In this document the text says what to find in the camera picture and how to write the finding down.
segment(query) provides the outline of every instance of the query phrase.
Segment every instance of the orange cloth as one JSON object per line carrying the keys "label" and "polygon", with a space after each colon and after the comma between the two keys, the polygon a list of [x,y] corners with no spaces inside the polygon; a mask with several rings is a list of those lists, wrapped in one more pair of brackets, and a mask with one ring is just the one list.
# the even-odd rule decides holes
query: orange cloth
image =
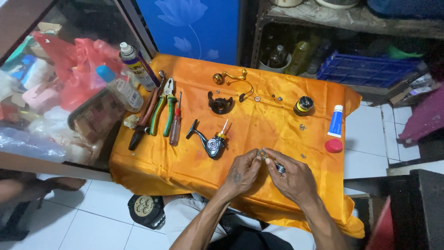
{"label": "orange cloth", "polygon": [[[344,151],[328,153],[324,149],[325,142],[332,138],[327,132],[334,106],[344,106],[341,141],[345,144],[345,116],[359,107],[360,95],[341,84],[247,69],[246,79],[254,86],[254,94],[240,103],[235,94],[249,91],[247,83],[216,85],[212,76],[223,71],[239,76],[241,67],[169,55],[157,55],[151,67],[154,72],[163,69],[167,78],[174,78],[177,97],[182,91],[179,144],[172,147],[162,136],[167,108],[160,117],[158,135],[145,135],[135,151],[128,150],[133,130],[122,126],[109,160],[115,182],[140,195],[196,192],[211,198],[224,182],[234,157],[253,148],[268,147],[307,163],[319,196],[337,225],[352,237],[364,236],[362,222],[351,215],[354,203],[343,194]],[[214,93],[213,98],[233,97],[232,111],[225,115],[210,111],[208,91]],[[142,94],[146,100],[148,92]],[[314,100],[314,115],[294,114],[293,106],[301,96]],[[222,130],[227,118],[227,147],[217,161],[207,156],[197,134],[189,140],[185,138],[195,119],[200,122],[197,129],[210,139]],[[301,131],[300,124],[307,129]],[[299,207],[273,185],[265,163],[253,188],[235,198],[231,207],[271,224],[310,231]]]}

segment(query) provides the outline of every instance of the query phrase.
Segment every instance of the blue plastic crate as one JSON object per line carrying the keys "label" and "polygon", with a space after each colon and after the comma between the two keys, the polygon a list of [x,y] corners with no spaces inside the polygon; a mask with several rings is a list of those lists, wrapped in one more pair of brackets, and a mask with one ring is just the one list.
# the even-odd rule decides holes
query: blue plastic crate
{"label": "blue plastic crate", "polygon": [[388,88],[416,69],[419,59],[394,60],[351,56],[334,51],[316,73],[319,80]]}

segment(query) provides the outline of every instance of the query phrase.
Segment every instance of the blue tube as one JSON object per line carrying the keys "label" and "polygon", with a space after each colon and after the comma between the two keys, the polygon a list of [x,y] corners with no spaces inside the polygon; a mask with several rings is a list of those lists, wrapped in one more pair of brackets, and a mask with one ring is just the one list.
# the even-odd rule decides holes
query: blue tube
{"label": "blue tube", "polygon": [[341,137],[341,127],[342,127],[342,109],[341,105],[334,106],[332,121],[330,122],[330,128],[328,135],[340,138]]}

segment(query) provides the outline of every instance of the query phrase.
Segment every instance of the green pliers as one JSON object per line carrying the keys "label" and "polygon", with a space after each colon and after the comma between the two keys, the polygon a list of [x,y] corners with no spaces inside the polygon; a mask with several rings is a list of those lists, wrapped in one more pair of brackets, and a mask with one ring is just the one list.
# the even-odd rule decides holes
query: green pliers
{"label": "green pliers", "polygon": [[163,93],[159,96],[159,102],[157,103],[156,110],[154,111],[151,119],[150,135],[157,135],[157,127],[159,125],[159,117],[163,107],[168,100],[168,119],[166,121],[165,129],[163,130],[163,136],[168,137],[170,135],[171,123],[174,117],[174,104],[177,102],[176,97],[173,95],[174,80],[172,77],[168,79],[163,88]]}

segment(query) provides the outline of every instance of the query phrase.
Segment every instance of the red container lid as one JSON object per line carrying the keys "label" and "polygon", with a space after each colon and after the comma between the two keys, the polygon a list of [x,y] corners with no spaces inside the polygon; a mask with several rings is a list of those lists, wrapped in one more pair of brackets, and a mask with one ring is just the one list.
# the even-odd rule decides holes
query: red container lid
{"label": "red container lid", "polygon": [[342,150],[342,142],[339,139],[331,139],[325,143],[325,149],[330,153],[338,153]]}

